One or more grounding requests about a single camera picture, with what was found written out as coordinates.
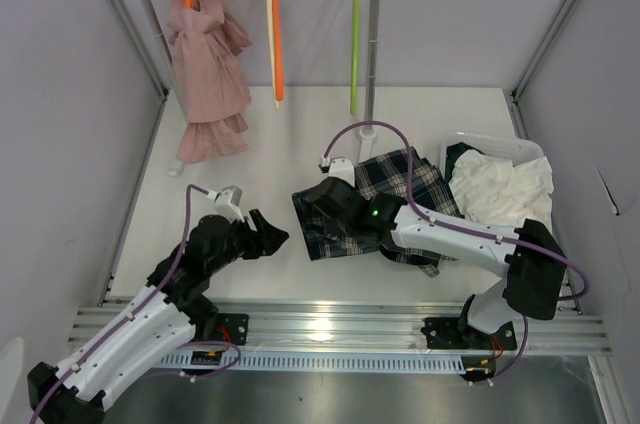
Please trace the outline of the navy plaid skirt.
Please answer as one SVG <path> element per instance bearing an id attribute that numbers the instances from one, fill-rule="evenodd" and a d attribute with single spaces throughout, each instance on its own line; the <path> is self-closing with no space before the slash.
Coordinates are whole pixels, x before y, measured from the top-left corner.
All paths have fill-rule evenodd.
<path id="1" fill-rule="evenodd" d="M 355 187 L 366 199 L 377 194 L 404 198 L 407 196 L 407 168 L 407 151 L 404 149 L 378 155 L 355 166 Z M 292 195 L 292 202 L 312 261 L 380 252 L 390 261 L 416 266 L 427 276 L 436 277 L 439 265 L 450 259 L 427 250 L 377 248 L 344 235 L 332 235 L 325 230 L 322 214 L 308 202 L 310 194 L 309 189 L 296 192 Z M 413 155 L 412 195 L 415 202 L 424 208 L 453 217 L 462 216 L 440 170 L 418 154 Z"/>

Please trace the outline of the pink pleated skirt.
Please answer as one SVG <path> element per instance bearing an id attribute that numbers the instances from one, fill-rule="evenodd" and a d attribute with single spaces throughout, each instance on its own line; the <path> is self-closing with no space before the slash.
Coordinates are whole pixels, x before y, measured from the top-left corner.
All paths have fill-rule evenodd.
<path id="1" fill-rule="evenodd" d="M 195 164 L 248 149 L 243 112 L 251 104 L 239 54 L 251 46 L 222 0 L 197 0 L 196 10 L 171 0 L 172 67 L 187 123 L 177 158 Z"/>

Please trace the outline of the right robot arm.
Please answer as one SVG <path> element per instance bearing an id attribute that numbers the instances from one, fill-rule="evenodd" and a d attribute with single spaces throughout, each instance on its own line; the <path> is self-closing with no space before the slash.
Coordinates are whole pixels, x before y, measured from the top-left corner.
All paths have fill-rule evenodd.
<path id="1" fill-rule="evenodd" d="M 331 229 L 378 246 L 426 250 L 474 264 L 497 276 L 474 295 L 458 320 L 458 339 L 479 347 L 513 319 L 555 317 L 566 259 L 546 226 L 528 219 L 517 228 L 483 226 L 437 213 L 399 196 L 367 199 L 346 181 L 328 177 L 309 203 Z"/>

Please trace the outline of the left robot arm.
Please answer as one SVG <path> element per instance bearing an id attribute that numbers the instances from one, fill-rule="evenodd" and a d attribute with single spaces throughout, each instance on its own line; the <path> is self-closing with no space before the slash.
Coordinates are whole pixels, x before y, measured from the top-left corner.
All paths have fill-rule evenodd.
<path id="1" fill-rule="evenodd" d="M 201 218 L 90 341 L 58 364 L 41 362 L 28 373 L 32 422 L 103 422 L 118 398 L 163 357 L 215 336 L 218 309 L 204 294 L 214 274 L 238 259 L 271 256 L 288 238 L 258 210 L 248 219 Z"/>

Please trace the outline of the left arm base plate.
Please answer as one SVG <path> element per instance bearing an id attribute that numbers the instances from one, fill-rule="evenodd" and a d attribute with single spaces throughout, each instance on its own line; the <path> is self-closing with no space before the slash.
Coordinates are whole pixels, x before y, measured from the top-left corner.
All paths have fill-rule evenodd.
<path id="1" fill-rule="evenodd" d="M 247 314 L 224 313 L 207 297 L 195 302 L 195 340 L 246 344 L 250 318 Z"/>

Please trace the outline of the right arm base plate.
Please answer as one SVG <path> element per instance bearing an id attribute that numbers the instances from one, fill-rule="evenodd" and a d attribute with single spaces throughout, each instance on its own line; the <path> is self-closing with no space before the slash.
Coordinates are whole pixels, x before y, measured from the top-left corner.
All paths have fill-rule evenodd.
<path id="1" fill-rule="evenodd" d="M 475 299 L 472 295 L 465 302 L 459 317 L 427 317 L 421 333 L 427 347 L 435 350 L 506 350 L 518 347 L 512 322 L 503 324 L 495 333 L 487 334 L 468 324 L 468 314 Z"/>

